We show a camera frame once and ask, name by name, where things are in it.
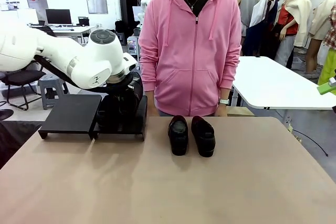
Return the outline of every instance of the desk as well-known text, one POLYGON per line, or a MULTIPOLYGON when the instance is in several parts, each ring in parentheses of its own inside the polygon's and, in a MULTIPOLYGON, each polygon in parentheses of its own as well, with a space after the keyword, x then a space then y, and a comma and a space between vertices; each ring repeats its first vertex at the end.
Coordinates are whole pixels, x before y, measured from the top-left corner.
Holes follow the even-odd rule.
POLYGON ((191 132, 172 156, 169 121, 141 143, 36 133, 0 170, 1 223, 336 223, 335 183, 278 120, 208 118, 211 158, 191 132))
POLYGON ((320 95, 317 85, 267 57, 240 57, 232 104, 237 93, 252 108, 288 110, 331 110, 336 96, 320 95))
POLYGON ((82 41, 84 41, 83 34, 90 33, 95 26, 69 27, 69 30, 57 30, 57 28, 60 29, 59 27, 51 27, 57 37, 81 37, 82 41))

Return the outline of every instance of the zipper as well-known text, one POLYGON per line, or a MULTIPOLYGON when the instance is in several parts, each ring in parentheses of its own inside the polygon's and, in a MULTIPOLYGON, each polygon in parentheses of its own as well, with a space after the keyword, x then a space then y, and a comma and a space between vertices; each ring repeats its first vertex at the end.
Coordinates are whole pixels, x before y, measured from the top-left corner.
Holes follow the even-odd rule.
POLYGON ((190 90, 190 99, 189 99, 189 110, 188 116, 191 113, 191 105, 192 105, 192 97, 193 97, 193 89, 194 89, 194 77, 195 77, 195 59, 196 59, 196 41, 197 41, 197 28, 198 28, 198 17, 196 17, 196 27, 195 27, 195 38, 194 38, 194 53, 193 53, 193 68, 191 72, 191 90, 190 90))

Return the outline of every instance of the black platform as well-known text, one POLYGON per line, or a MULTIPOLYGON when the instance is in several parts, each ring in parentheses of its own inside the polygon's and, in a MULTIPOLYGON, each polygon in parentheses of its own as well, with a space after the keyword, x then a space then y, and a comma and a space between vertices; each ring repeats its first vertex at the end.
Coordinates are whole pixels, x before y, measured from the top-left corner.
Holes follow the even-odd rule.
POLYGON ((147 116, 147 97, 140 101, 135 117, 123 123, 117 123, 101 129, 97 124, 96 114, 101 102, 98 94, 69 94, 60 99, 38 131, 42 139, 48 133, 88 134, 90 139, 97 139, 99 134, 142 135, 147 116))

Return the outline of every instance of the shoe heel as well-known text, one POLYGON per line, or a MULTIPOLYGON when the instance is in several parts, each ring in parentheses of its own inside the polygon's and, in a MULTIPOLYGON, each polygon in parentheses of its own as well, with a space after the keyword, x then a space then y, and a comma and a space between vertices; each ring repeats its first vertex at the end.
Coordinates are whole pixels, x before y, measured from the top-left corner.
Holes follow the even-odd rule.
POLYGON ((212 151, 201 151, 201 150, 198 150, 198 153, 202 157, 211 157, 214 154, 214 150, 215 149, 213 149, 212 151))
POLYGON ((175 148, 175 149, 172 149, 172 153, 175 155, 175 156, 183 156, 185 155, 185 153, 187 152, 187 149, 181 149, 181 148, 175 148))

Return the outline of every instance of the cable on floor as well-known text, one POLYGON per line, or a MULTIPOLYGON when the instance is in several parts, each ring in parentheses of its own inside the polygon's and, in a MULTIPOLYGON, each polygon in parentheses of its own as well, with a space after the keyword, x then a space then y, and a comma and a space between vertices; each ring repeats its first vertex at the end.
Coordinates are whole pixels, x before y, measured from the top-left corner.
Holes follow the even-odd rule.
POLYGON ((319 145, 317 142, 315 142, 313 139, 311 139, 309 136, 307 136, 307 135, 305 135, 305 134, 303 134, 302 132, 299 132, 299 131, 297 131, 297 130, 293 130, 293 131, 295 131, 295 132, 297 132, 297 133, 300 133, 301 135, 304 135, 304 136, 306 136, 307 138, 309 138, 310 140, 312 140, 318 147, 320 147, 320 149, 325 153, 325 155, 327 156, 327 157, 329 157, 329 155, 328 155, 328 153, 326 153, 326 151, 321 147, 321 145, 319 145))

